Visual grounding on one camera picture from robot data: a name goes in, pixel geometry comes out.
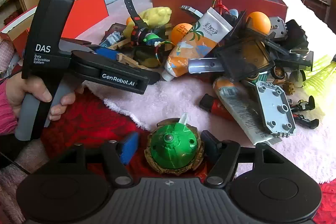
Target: orange toothpaste tube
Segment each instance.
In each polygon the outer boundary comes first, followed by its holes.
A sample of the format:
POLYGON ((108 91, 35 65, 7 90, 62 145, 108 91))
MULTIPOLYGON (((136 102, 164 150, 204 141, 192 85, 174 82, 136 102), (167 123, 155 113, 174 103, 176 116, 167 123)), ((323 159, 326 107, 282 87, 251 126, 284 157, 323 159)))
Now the orange toothpaste tube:
POLYGON ((232 26, 210 7, 170 52, 162 78, 171 81, 187 73, 188 59, 205 57, 231 30, 232 26))

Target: red tube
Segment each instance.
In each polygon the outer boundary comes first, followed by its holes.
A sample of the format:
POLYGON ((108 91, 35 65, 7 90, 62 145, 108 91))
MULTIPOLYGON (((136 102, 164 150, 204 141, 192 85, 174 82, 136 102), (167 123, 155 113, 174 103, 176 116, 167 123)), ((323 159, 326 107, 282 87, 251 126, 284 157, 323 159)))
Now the red tube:
POLYGON ((199 102, 199 107, 208 112, 213 113, 214 115, 221 116, 226 120, 235 121, 232 115, 224 107, 222 102, 219 99, 212 97, 211 95, 208 95, 207 93, 203 96, 203 98, 199 102))

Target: orange ball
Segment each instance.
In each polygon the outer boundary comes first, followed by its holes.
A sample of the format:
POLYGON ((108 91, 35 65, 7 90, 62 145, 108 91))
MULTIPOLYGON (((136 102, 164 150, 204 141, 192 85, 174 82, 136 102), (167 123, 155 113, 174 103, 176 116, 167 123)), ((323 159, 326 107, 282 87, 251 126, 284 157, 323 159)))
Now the orange ball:
POLYGON ((262 12, 252 12, 247 16, 251 18, 249 22, 249 27, 252 27, 255 31, 259 31, 264 34, 268 34, 271 30, 271 21, 269 18, 262 12))
POLYGON ((126 25, 128 25, 132 21, 131 17, 128 17, 126 20, 126 25))
POLYGON ((180 23, 176 25, 170 34, 171 42, 175 45, 179 43, 192 27, 193 26, 189 23, 180 23))

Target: green toy figure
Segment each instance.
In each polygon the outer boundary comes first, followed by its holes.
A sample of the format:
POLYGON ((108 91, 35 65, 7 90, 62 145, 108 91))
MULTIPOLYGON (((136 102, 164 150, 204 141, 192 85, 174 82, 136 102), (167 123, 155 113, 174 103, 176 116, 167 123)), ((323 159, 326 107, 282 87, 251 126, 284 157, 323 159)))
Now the green toy figure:
POLYGON ((203 160, 204 145, 197 128, 187 124, 188 115, 166 119, 148 136, 145 157, 160 174, 180 175, 195 170, 203 160))

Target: finger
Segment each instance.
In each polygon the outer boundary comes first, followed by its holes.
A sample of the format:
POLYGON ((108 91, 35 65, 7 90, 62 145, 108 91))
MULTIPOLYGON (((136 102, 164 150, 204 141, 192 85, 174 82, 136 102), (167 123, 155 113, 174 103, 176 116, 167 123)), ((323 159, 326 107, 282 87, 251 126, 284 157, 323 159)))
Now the finger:
POLYGON ((49 115, 48 118, 50 121, 57 121, 61 118, 61 115, 49 115))
POLYGON ((67 106, 62 106, 61 104, 58 104, 56 106, 53 106, 50 109, 50 114, 51 115, 60 115, 60 114, 63 114, 66 109, 67 109, 67 106))
POLYGON ((24 81, 23 90, 33 94, 37 99, 43 102, 50 102, 52 96, 41 78, 31 76, 24 81))
POLYGON ((80 85, 80 86, 75 90, 75 92, 80 93, 80 94, 83 94, 83 92, 84 92, 84 86, 83 86, 83 85, 80 85))
POLYGON ((74 103, 75 99, 76 99, 76 95, 74 92, 68 93, 67 95, 61 98, 61 105, 63 106, 71 105, 74 103))

